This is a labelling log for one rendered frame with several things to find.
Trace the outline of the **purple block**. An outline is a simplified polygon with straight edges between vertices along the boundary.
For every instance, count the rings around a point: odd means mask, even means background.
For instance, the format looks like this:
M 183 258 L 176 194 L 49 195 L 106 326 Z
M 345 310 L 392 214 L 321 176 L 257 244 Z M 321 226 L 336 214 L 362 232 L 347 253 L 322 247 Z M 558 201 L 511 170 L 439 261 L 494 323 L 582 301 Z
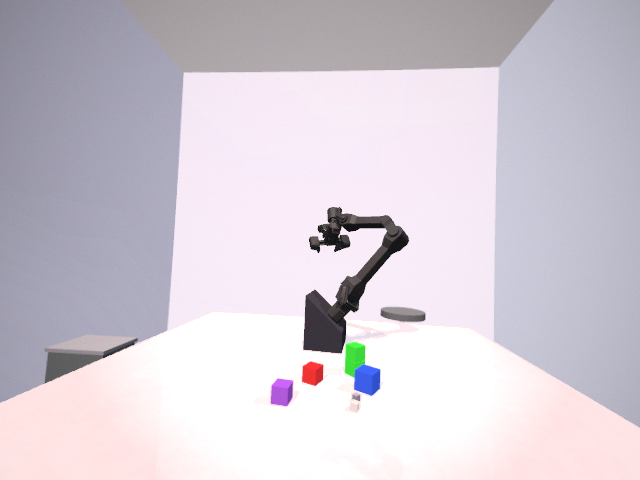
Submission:
M 271 405 L 288 406 L 293 398 L 293 383 L 292 380 L 277 379 L 271 388 Z

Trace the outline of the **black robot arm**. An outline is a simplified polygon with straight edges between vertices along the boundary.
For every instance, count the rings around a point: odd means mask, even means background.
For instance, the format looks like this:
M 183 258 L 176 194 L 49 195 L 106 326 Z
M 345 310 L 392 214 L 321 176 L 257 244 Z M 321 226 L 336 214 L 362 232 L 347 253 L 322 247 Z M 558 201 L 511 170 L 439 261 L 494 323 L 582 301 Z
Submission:
M 340 207 L 330 207 L 327 210 L 327 218 L 328 224 L 318 225 L 318 232 L 323 233 L 323 238 L 326 235 L 326 229 L 327 234 L 333 238 L 340 235 L 342 227 L 348 232 L 361 228 L 387 230 L 379 249 L 355 276 L 348 275 L 341 282 L 335 296 L 337 301 L 330 308 L 326 307 L 327 315 L 341 326 L 340 321 L 350 310 L 352 312 L 359 310 L 359 300 L 369 280 L 393 253 L 400 251 L 408 244 L 409 237 L 388 215 L 359 217 L 348 213 L 342 214 Z

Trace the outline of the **green block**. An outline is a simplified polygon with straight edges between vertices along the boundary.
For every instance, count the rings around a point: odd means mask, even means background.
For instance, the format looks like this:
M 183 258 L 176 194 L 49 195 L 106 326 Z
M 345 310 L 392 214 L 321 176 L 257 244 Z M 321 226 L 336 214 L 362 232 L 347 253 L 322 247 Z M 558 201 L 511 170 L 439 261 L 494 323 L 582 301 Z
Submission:
M 346 343 L 345 359 L 354 363 L 365 361 L 365 347 L 366 345 L 358 343 L 356 341 Z
M 354 371 L 362 365 L 365 365 L 365 361 L 354 363 L 345 359 L 345 374 L 354 378 Z

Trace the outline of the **blue block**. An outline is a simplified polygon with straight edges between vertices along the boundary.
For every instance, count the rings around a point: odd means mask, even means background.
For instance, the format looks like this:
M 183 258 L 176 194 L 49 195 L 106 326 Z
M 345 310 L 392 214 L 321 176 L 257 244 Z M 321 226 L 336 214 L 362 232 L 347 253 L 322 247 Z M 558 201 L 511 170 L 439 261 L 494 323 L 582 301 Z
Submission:
M 354 371 L 354 390 L 372 396 L 380 389 L 380 369 L 362 365 Z

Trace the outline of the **red block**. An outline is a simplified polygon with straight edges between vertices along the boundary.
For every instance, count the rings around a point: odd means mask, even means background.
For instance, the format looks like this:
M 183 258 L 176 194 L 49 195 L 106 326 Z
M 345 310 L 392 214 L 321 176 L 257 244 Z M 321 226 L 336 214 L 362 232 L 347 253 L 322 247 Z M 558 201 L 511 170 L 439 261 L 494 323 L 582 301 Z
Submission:
M 316 386 L 323 381 L 323 365 L 310 362 L 303 366 L 302 382 Z

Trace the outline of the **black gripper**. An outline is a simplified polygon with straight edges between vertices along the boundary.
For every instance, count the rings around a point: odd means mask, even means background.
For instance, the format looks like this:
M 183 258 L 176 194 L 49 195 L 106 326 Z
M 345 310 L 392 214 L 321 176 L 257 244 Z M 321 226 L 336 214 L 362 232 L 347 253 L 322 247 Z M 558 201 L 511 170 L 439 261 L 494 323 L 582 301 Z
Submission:
M 348 235 L 340 235 L 339 237 L 333 238 L 327 234 L 327 229 L 326 229 L 326 235 L 324 237 L 324 240 L 319 240 L 318 236 L 310 236 L 309 243 L 310 243 L 311 250 L 316 250 L 318 253 L 320 252 L 320 245 L 326 245 L 326 246 L 336 245 L 334 252 L 350 247 L 350 240 Z

